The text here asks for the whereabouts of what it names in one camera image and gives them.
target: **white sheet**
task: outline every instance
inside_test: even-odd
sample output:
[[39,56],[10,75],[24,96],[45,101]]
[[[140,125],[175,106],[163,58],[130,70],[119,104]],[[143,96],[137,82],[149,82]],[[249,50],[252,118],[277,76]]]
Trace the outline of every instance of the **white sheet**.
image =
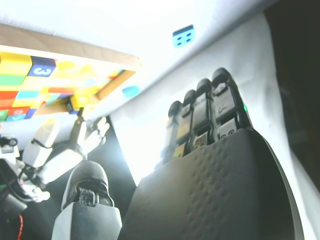
[[254,128],[264,136],[292,188],[305,239],[316,239],[294,171],[276,78],[269,26],[263,14],[188,60],[116,110],[112,123],[135,182],[151,173],[163,146],[168,109],[219,67],[233,75]]

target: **block with number 3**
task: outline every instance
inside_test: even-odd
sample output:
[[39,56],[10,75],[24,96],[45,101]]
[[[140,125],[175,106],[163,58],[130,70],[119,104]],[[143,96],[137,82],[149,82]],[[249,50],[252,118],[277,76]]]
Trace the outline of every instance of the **block with number 3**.
[[56,62],[53,59],[31,56],[32,67],[28,73],[28,76],[33,77],[50,77],[56,68]]

